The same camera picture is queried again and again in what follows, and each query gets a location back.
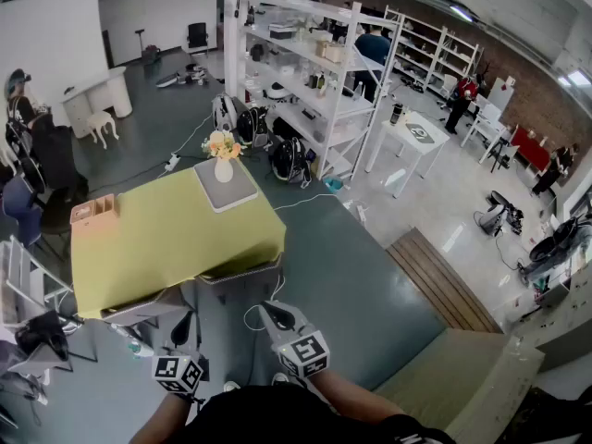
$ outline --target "person in blue shirt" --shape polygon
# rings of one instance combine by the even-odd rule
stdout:
[[[384,65],[387,62],[387,57],[390,51],[390,41],[382,36],[380,32],[382,28],[379,26],[370,27],[370,32],[360,36],[355,46],[358,48],[362,56],[366,56],[378,64]],[[374,74],[378,80],[380,80],[380,71],[375,70]],[[372,79],[370,72],[358,71],[355,73],[354,90],[358,87],[359,83],[362,83],[363,89],[365,89],[364,97],[369,102],[374,102],[374,93],[376,91],[376,82]]]

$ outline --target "ceiling light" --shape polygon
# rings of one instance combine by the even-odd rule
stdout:
[[[577,86],[580,86],[580,85],[590,85],[590,81],[579,70],[576,70],[575,72],[572,72],[567,77],[569,78],[569,80],[571,82],[573,82]]]
[[[469,17],[468,14],[466,14],[465,12],[463,12],[460,8],[458,8],[457,6],[450,6],[450,9],[456,13],[459,17],[461,17],[462,19],[464,19],[465,21],[470,21],[471,23],[473,23],[473,19],[471,17]]]

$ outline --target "small white table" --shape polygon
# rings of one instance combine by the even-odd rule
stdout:
[[[425,131],[429,138],[423,138],[423,141],[420,140],[421,131],[418,132],[416,129],[417,126]],[[416,129],[415,133],[418,133],[419,138],[415,136],[411,129]],[[372,170],[372,166],[376,161],[376,157],[378,156],[378,151],[380,150],[380,146],[385,140],[387,133],[394,138],[396,138],[401,143],[401,149],[397,153],[397,156],[401,156],[403,153],[403,149],[405,146],[409,146],[412,150],[416,152],[416,157],[412,161],[411,166],[405,173],[405,177],[403,178],[402,182],[400,183],[399,188],[393,194],[394,197],[399,197],[407,184],[407,181],[412,176],[413,172],[417,169],[419,165],[419,161],[421,160],[422,156],[426,156],[427,154],[434,153],[432,155],[431,161],[429,161],[429,166],[422,174],[421,172],[418,173],[421,178],[425,178],[429,170],[436,162],[436,158],[442,151],[442,147],[444,143],[446,143],[450,137],[436,127],[434,124],[428,122],[425,118],[419,115],[417,112],[408,112],[404,116],[401,116],[397,121],[396,125],[391,125],[388,120],[382,122],[382,129],[378,134],[378,140],[376,140],[376,145],[370,156],[370,160],[368,161],[368,165],[366,166],[366,173],[369,173]]]
[[[473,122],[473,125],[469,129],[469,132],[464,137],[464,140],[462,140],[461,148],[464,147],[464,145],[475,134],[476,131],[481,133],[489,140],[489,146],[479,160],[479,165],[481,165],[487,158],[489,152],[493,149],[498,140],[506,131],[506,127],[504,127],[504,125],[497,120],[487,120],[486,118],[481,117],[481,112],[479,112],[475,118],[475,122]]]
[[[75,84],[72,91],[58,99],[58,102],[64,106],[69,125],[74,130],[76,138],[82,138],[91,133],[86,120],[93,114],[93,110],[98,112],[113,106],[115,115],[119,118],[127,117],[131,113],[130,96],[123,76],[125,70],[126,68],[113,68],[97,74],[93,78]]]

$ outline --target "person in red shirt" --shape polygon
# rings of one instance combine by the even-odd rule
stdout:
[[[457,89],[459,97],[452,105],[452,111],[446,122],[446,131],[456,135],[456,124],[463,116],[464,111],[469,108],[471,102],[477,97],[478,86],[475,80],[464,78],[459,82]]]

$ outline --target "white vase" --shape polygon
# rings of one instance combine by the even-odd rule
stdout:
[[[232,164],[228,159],[217,158],[214,167],[214,175],[219,182],[229,182],[232,179],[234,171]]]

